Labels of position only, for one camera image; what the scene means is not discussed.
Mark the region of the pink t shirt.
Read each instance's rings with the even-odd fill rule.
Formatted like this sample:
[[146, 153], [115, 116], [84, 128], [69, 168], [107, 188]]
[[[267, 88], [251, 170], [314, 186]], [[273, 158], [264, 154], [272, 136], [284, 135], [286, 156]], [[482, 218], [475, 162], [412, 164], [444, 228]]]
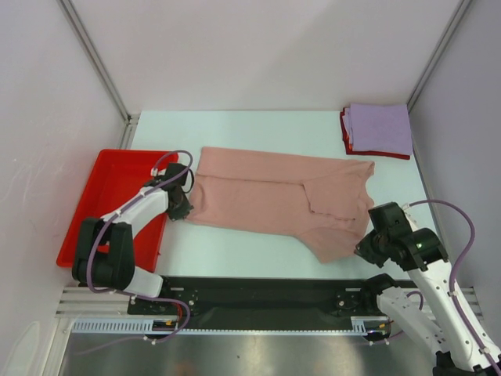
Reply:
[[321, 262], [351, 256], [365, 236], [373, 161], [206, 146], [191, 223], [294, 237]]

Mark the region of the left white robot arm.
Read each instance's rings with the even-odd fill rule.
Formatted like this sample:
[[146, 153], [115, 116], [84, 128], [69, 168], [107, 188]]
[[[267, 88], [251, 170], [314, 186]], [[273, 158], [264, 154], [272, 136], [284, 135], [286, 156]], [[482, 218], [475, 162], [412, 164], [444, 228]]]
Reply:
[[136, 265], [134, 239], [157, 216], [185, 219], [193, 210], [180, 186], [167, 190], [143, 187], [125, 204], [99, 218], [86, 218], [80, 227], [72, 266], [74, 280], [94, 292], [122, 291], [145, 298], [155, 313], [171, 308], [172, 294], [164, 278]]

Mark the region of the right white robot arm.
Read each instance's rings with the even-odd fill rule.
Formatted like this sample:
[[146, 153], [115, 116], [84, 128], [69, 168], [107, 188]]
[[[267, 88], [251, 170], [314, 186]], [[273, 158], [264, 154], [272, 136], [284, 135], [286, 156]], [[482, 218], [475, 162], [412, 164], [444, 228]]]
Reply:
[[384, 313], [435, 361], [435, 375], [498, 375], [500, 348], [487, 335], [452, 276], [441, 241], [429, 229], [380, 226], [367, 234], [355, 253], [382, 266], [395, 262], [409, 275], [428, 304], [429, 318], [415, 307], [387, 274], [369, 279], [361, 304], [370, 314]]

